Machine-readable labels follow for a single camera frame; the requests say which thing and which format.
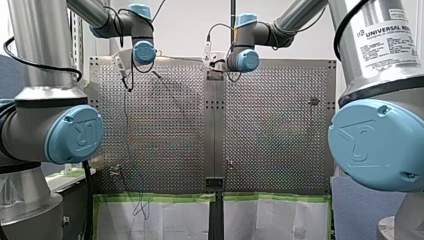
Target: black cable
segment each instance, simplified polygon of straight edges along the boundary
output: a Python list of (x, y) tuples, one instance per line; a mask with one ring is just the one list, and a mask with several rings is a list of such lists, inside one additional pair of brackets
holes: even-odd
[(41, 69), (46, 69), (46, 70), (54, 70), (54, 71), (61, 71), (61, 72), (71, 72), (71, 73), (75, 73), (77, 74), (77, 82), (79, 82), (82, 78), (82, 73), (75, 69), (75, 68), (70, 68), (70, 67), (55, 67), (55, 66), (49, 66), (49, 65), (45, 65), (45, 64), (40, 64), (40, 63), (36, 63), (36, 62), (32, 62), (23, 58), (20, 58), (18, 56), (15, 56), (10, 50), (9, 50), (9, 45), (15, 41), (15, 37), (11, 37), (9, 38), (9, 40), (7, 40), (4, 44), (3, 44), (3, 50), (5, 53), (7, 53), (7, 55), (9, 55), (11, 58), (13, 58), (14, 60), (31, 66), (31, 67), (36, 67), (36, 68), (41, 68)]
[(8, 240), (6, 233), (4, 233), (4, 230), (1, 224), (0, 224), (0, 240)]
[(350, 20), (362, 9), (365, 4), (367, 4), (370, 0), (361, 0), (358, 4), (356, 4), (355, 7), (350, 10), (346, 16), (343, 18), (343, 20), (340, 22), (339, 27), (336, 30), (336, 35), (334, 36), (333, 41), (333, 49), (334, 53), (336, 54), (337, 59), (341, 60), (340, 52), (339, 52), (339, 44), (340, 40), (343, 37), (343, 32), (346, 29), (347, 25), (349, 24)]
[(217, 23), (217, 24), (213, 25), (213, 26), (209, 29), (208, 35), (206, 36), (206, 41), (207, 41), (207, 42), (210, 42), (210, 41), (211, 41), (211, 32), (212, 32), (212, 30), (213, 30), (215, 27), (218, 27), (218, 26), (226, 27), (226, 28), (228, 28), (228, 29), (230, 29), (230, 30), (234, 31), (234, 28), (232, 28), (231, 26), (228, 26), (228, 25), (227, 25), (227, 24), (225, 24), (225, 23)]
[[(124, 23), (122, 22), (121, 17), (119, 17), (119, 14), (118, 12), (116, 12), (115, 9), (108, 6), (103, 6), (103, 7), (112, 11), (115, 14), (113, 16), (113, 27), (115, 28), (115, 31), (119, 35), (119, 43), (121, 45), (121, 48), (123, 48), (124, 47)], [(116, 20), (118, 20), (118, 23), (119, 23), (119, 31), (118, 31), (118, 26), (116, 25)]]
[(82, 162), (85, 172), (85, 179), (87, 184), (87, 209), (86, 209), (86, 224), (84, 231), (84, 240), (93, 239), (93, 179), (91, 177), (90, 165), (88, 161)]
[(140, 70), (137, 67), (137, 65), (135, 65), (134, 58), (133, 58), (133, 51), (131, 51), (131, 71), (132, 72), (133, 72), (133, 67), (134, 67), (139, 73), (149, 73), (153, 69), (154, 65), (155, 65), (155, 62), (152, 62), (149, 69), (147, 69), (146, 71)]
[(159, 14), (160, 10), (162, 9), (163, 4), (165, 3), (165, 1), (166, 1), (166, 0), (163, 0), (163, 1), (162, 1), (162, 3), (159, 5), (159, 8), (158, 8), (158, 10), (156, 11), (155, 16), (154, 16), (154, 17), (153, 17), (153, 19), (152, 19), (152, 22), (154, 22), (154, 21), (155, 21), (155, 19), (156, 19), (156, 17), (158, 16), (158, 14)]
[[(230, 67), (228, 66), (228, 56), (230, 55), (230, 51), (231, 51), (231, 49), (233, 48), (233, 45), (234, 45), (234, 42), (233, 43), (231, 43), (231, 46), (230, 46), (230, 48), (228, 49), (228, 51), (227, 51), (227, 56), (225, 57), (225, 59), (227, 59), (227, 69), (230, 69)], [(230, 73), (227, 71), (226, 72), (227, 73), (227, 78), (228, 78), (228, 80), (230, 80), (231, 82), (233, 82), (233, 83), (236, 83), (236, 82), (238, 82), (238, 80), (240, 80), (240, 78), (241, 78), (241, 75), (242, 75), (242, 73), (240, 72), (239, 73), (239, 75), (237, 76), (237, 78), (236, 79), (233, 79), (231, 76), (230, 76)]]

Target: wire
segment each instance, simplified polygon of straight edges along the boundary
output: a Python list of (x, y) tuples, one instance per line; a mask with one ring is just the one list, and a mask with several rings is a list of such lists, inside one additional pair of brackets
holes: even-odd
[(155, 16), (154, 16), (154, 17), (153, 17), (153, 19), (152, 19), (152, 22), (154, 22), (154, 21), (155, 21), (155, 19), (156, 19), (156, 17), (158, 16), (158, 14), (159, 14), (160, 10), (162, 9), (163, 4), (165, 3), (165, 1), (166, 1), (166, 0), (163, 0), (163, 1), (162, 1), (162, 3), (159, 5), (159, 8), (158, 8), (158, 10), (156, 11)]
[[(227, 64), (227, 69), (229, 69), (230, 67), (228, 66), (228, 56), (230, 55), (230, 51), (231, 51), (231, 49), (233, 48), (233, 45), (234, 45), (234, 42), (232, 42), (231, 43), (231, 46), (230, 46), (230, 48), (228, 49), (228, 51), (227, 51), (227, 56), (225, 57), (225, 59), (227, 59), (227, 61), (226, 61), (226, 64)], [(236, 83), (236, 82), (238, 82), (238, 80), (240, 80), (240, 78), (241, 78), (241, 75), (242, 75), (242, 73), (240, 72), (239, 73), (239, 75), (237, 76), (237, 78), (236, 79), (233, 79), (231, 76), (230, 76), (230, 73), (229, 72), (226, 72), (227, 73), (227, 78), (228, 78), (228, 80), (230, 80), (231, 82), (233, 82), (233, 83)]]
[(232, 28), (232, 27), (228, 26), (228, 25), (227, 25), (227, 24), (225, 24), (225, 23), (217, 23), (217, 24), (213, 25), (213, 26), (209, 29), (208, 35), (207, 35), (207, 37), (206, 37), (206, 41), (207, 41), (207, 42), (210, 42), (210, 41), (211, 41), (211, 32), (212, 32), (212, 30), (213, 30), (214, 28), (216, 28), (216, 27), (218, 27), (218, 26), (226, 27), (226, 28), (228, 28), (228, 29), (230, 29), (230, 30), (234, 31), (234, 28)]
[[(119, 35), (119, 43), (121, 44), (121, 48), (124, 47), (124, 23), (122, 22), (121, 17), (119, 16), (118, 12), (116, 12), (115, 9), (108, 7), (108, 6), (103, 6), (106, 9), (109, 9), (110, 11), (112, 11), (115, 15), (113, 16), (113, 27), (115, 28), (115, 31), (118, 33)], [(118, 19), (118, 23), (119, 23), (119, 31), (118, 31), (118, 26), (116, 25), (116, 20)]]
[(9, 50), (9, 45), (15, 41), (15, 37), (11, 37), (9, 38), (9, 40), (7, 40), (4, 44), (3, 44), (3, 50), (5, 53), (7, 53), (7, 55), (9, 55), (11, 58), (13, 58), (14, 60), (31, 66), (31, 67), (35, 67), (35, 68), (41, 68), (41, 69), (46, 69), (46, 70), (54, 70), (54, 71), (61, 71), (61, 72), (70, 72), (70, 73), (75, 73), (77, 74), (77, 82), (79, 82), (82, 79), (82, 73), (81, 71), (75, 69), (75, 68), (70, 68), (70, 67), (55, 67), (55, 66), (50, 66), (50, 65), (45, 65), (45, 64), (40, 64), (40, 63), (36, 63), (36, 62), (32, 62), (23, 58), (20, 58), (18, 56), (15, 56), (10, 50)]
[(333, 41), (333, 50), (336, 54), (337, 59), (341, 60), (340, 52), (339, 52), (339, 44), (340, 40), (342, 39), (343, 32), (346, 29), (347, 25), (349, 24), (350, 20), (362, 9), (365, 4), (367, 4), (370, 0), (361, 0), (358, 4), (356, 4), (352, 10), (350, 10), (346, 16), (343, 18), (343, 20), (340, 22), (339, 27), (336, 30), (336, 35), (334, 36)]
[(137, 65), (135, 65), (135, 63), (134, 63), (133, 51), (131, 51), (131, 72), (134, 72), (134, 70), (133, 70), (133, 67), (134, 67), (139, 73), (149, 73), (153, 69), (154, 65), (155, 65), (155, 62), (152, 62), (149, 69), (147, 69), (146, 71), (140, 70), (137, 67)]
[(277, 34), (275, 33), (274, 29), (272, 28), (272, 26), (269, 23), (266, 23), (266, 22), (259, 22), (259, 23), (264, 24), (268, 28), (269, 33), (272, 34), (272, 36), (274, 37), (275, 44), (277, 46), (272, 46), (271, 48), (272, 48), (272, 50), (277, 51), (278, 48), (280, 48), (280, 43), (278, 42), (278, 37), (277, 37)]
[[(127, 141), (126, 141), (126, 147), (127, 147), (127, 156), (128, 159), (131, 160), (131, 147), (130, 147), (130, 120), (129, 120), (129, 115), (128, 115), (128, 111), (127, 111), (127, 100), (128, 100), (128, 96), (127, 96), (127, 92), (124, 93), (124, 115), (125, 115), (125, 132), (127, 135)], [(124, 180), (124, 187), (126, 188), (126, 190), (128, 191), (128, 186), (126, 184), (126, 181), (124, 179), (123, 173), (121, 171), (121, 176), (122, 179)], [(144, 193), (143, 192), (139, 192), (138, 193), (138, 202), (137, 205), (135, 206), (134, 210), (133, 210), (133, 216), (137, 216), (140, 212), (143, 213), (144, 216), (144, 220), (147, 221), (150, 217), (150, 203), (147, 202), (143, 205), (143, 196)], [(148, 206), (148, 213), (146, 213), (146, 211), (144, 210), (144, 208)]]
[(84, 231), (84, 240), (93, 239), (93, 179), (91, 177), (90, 165), (88, 161), (82, 162), (87, 183), (87, 209), (86, 209), (86, 224)]
[(8, 240), (6, 234), (4, 233), (3, 227), (0, 224), (0, 240)]

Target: perforated metal panel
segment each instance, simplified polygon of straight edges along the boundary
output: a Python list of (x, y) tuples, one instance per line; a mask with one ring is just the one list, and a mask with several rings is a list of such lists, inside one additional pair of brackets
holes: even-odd
[(202, 64), (159, 60), (153, 71), (161, 78), (137, 72), (126, 93), (110, 59), (93, 59), (105, 126), (100, 192), (204, 192)]
[(227, 84), (226, 191), (325, 193), (335, 77), (334, 61), (264, 60)]
[[(91, 64), (86, 91), (105, 121), (95, 162), (100, 192), (204, 192), (209, 173), (224, 175), (216, 177), (225, 177), (225, 191), (328, 190), (333, 161), (327, 128), (335, 108), (335, 61), (262, 60), (257, 71), (228, 82), (224, 93), (217, 81), (205, 87), (201, 63), (161, 59), (154, 71), (162, 78), (136, 73), (135, 89), (126, 95), (109, 57), (93, 58)], [(205, 126), (210, 118), (212, 129)], [(210, 141), (216, 134), (225, 137)], [(210, 148), (219, 156), (217, 142), (224, 144), (224, 159), (205, 154)], [(115, 174), (118, 165), (121, 172)]]

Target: metal frame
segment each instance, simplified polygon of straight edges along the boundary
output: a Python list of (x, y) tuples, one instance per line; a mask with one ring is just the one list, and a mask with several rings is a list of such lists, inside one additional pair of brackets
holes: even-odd
[[(180, 61), (180, 60), (160, 60), (164, 64), (177, 64), (177, 65), (187, 65), (192, 66), (193, 63)], [(85, 92), (89, 96), (89, 103), (94, 107), (100, 107), (101, 102), (99, 98), (99, 90), (101, 87), (100, 79), (101, 65), (111, 65), (111, 57), (92, 57), (90, 58), (90, 79), (91, 82)], [(281, 67), (284, 65), (290, 67), (305, 67), (313, 66), (318, 67), (322, 71), (325, 71), (327, 81), (325, 86), (322, 86), (321, 89), (326, 89), (325, 99), (319, 99), (320, 103), (325, 105), (325, 124), (327, 126), (331, 123), (331, 118), (335, 112), (335, 81), (336, 81), (336, 61), (328, 60), (269, 60), (264, 59), (261, 61), (261, 65), (264, 66), (275, 66)], [(210, 212), (209, 212), (209, 239), (210, 240), (222, 240), (224, 239), (224, 203), (223, 203), (223, 192), (231, 191), (232, 189), (226, 189), (225, 178), (227, 177), (227, 167), (228, 159), (226, 158), (226, 124), (227, 124), (227, 113), (229, 102), (227, 100), (228, 94), (228, 85), (230, 83), (227, 81), (226, 76), (222, 73), (210, 72), (205, 70), (203, 72), (203, 97), (201, 99), (200, 107), (203, 111), (203, 158), (204, 158), (204, 191), (200, 192), (210, 192), (215, 194), (215, 200), (210, 203)], [(95, 158), (93, 163), (94, 166), (102, 164), (102, 154)], [(325, 175), (327, 176), (324, 179), (325, 189), (321, 190), (299, 190), (299, 189), (282, 189), (280, 192), (290, 192), (298, 194), (328, 194), (329, 193), (329, 177), (333, 172), (333, 159), (329, 151), (328, 146), (325, 148)], [(254, 191), (254, 189), (245, 189), (245, 191)]]

